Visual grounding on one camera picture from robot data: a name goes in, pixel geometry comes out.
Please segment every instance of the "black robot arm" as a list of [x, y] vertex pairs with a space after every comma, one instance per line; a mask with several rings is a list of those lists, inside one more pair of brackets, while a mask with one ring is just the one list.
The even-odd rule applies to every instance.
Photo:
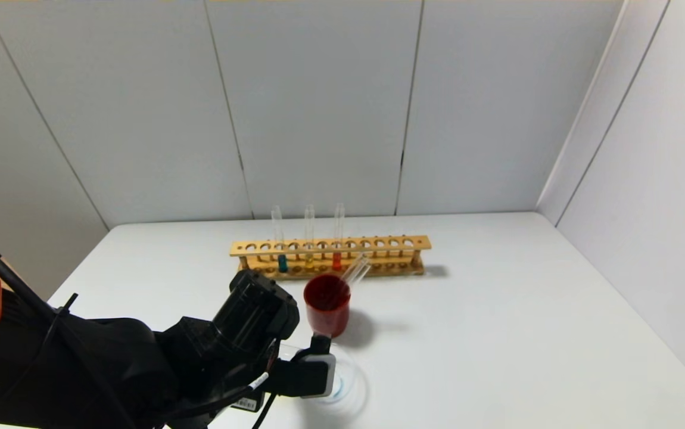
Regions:
[[328, 338], [313, 337], [289, 362], [277, 358], [299, 322], [297, 302], [257, 272], [238, 272], [212, 321], [184, 317], [154, 332], [130, 318], [76, 317], [76, 296], [45, 315], [6, 270], [0, 277], [14, 292], [1, 295], [1, 424], [202, 429], [229, 406], [257, 412], [265, 393], [331, 391]]

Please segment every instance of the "test tube with red liquid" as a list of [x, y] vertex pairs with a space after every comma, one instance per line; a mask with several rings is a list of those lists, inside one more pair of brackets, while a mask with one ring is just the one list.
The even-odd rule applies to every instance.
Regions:
[[332, 246], [337, 249], [332, 254], [332, 269], [343, 271], [343, 255], [340, 250], [343, 247], [343, 222], [345, 222], [345, 206], [337, 203], [335, 207], [335, 241]]

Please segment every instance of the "red cup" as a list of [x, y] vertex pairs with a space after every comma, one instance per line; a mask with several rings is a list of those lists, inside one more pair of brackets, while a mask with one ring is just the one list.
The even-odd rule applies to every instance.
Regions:
[[316, 275], [303, 291], [308, 323], [317, 334], [337, 337], [350, 316], [350, 287], [334, 274]]

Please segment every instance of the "table surface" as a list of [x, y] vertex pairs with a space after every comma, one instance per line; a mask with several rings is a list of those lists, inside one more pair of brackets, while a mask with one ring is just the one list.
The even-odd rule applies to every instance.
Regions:
[[[426, 234], [426, 275], [365, 279], [335, 341], [360, 366], [357, 416], [280, 397], [263, 427], [685, 428], [685, 367], [620, 294], [535, 213], [360, 217], [345, 234]], [[302, 237], [302, 220], [285, 236]], [[316, 220], [331, 236], [332, 220]], [[52, 297], [73, 314], [166, 329], [211, 319], [228, 296], [232, 241], [268, 220], [114, 228]], [[300, 298], [303, 282], [282, 286]], [[301, 322], [288, 344], [304, 347]], [[252, 427], [227, 410], [211, 427]]]

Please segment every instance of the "test tube rack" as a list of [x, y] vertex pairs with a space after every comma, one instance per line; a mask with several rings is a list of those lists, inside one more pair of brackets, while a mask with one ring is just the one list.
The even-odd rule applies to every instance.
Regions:
[[[342, 247], [333, 247], [334, 239], [320, 238], [313, 240], [308, 248], [305, 240], [285, 240], [285, 249], [276, 241], [234, 241], [231, 244], [231, 256], [239, 257], [238, 269], [254, 269], [269, 279], [299, 280], [310, 279], [315, 275], [332, 271], [332, 255], [341, 253], [342, 271], [345, 272], [351, 262], [359, 255], [366, 253], [372, 263], [367, 276], [384, 275], [422, 275], [422, 250], [432, 249], [426, 235], [402, 235], [387, 237], [347, 237], [342, 240]], [[305, 255], [313, 253], [313, 269], [306, 268]], [[287, 256], [287, 272], [278, 271], [277, 258]]]

